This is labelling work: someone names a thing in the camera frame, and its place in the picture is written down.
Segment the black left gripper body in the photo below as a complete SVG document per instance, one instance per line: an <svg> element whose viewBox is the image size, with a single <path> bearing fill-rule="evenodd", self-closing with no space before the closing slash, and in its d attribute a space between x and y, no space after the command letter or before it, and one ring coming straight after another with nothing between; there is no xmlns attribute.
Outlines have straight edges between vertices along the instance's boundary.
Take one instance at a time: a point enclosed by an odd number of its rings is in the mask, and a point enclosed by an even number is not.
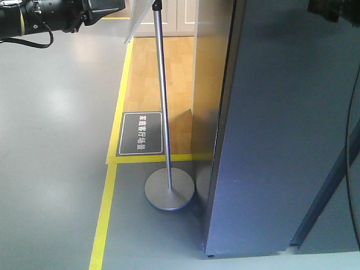
<svg viewBox="0 0 360 270"><path fill-rule="evenodd" d="M67 13L70 20L63 32L78 32L83 24L85 26L94 25L101 18L125 8L125 1L73 1L73 6Z"/></svg>

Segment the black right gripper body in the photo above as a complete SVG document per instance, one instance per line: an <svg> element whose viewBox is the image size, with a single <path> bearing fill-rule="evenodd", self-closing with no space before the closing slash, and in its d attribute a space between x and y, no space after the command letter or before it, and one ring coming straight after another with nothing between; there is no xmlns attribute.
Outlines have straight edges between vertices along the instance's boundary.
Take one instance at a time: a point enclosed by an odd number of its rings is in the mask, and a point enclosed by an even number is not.
<svg viewBox="0 0 360 270"><path fill-rule="evenodd" d="M332 23L338 23L342 18L355 27L359 27L359 0L310 0L307 11L321 15Z"/></svg>

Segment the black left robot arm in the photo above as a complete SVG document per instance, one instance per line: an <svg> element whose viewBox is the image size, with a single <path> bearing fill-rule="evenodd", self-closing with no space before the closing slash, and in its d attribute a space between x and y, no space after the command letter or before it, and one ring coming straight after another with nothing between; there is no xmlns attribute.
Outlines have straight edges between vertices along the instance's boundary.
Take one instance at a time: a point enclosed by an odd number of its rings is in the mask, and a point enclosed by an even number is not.
<svg viewBox="0 0 360 270"><path fill-rule="evenodd" d="M1 1L1 39L49 30L75 33L125 7L119 0Z"/></svg>

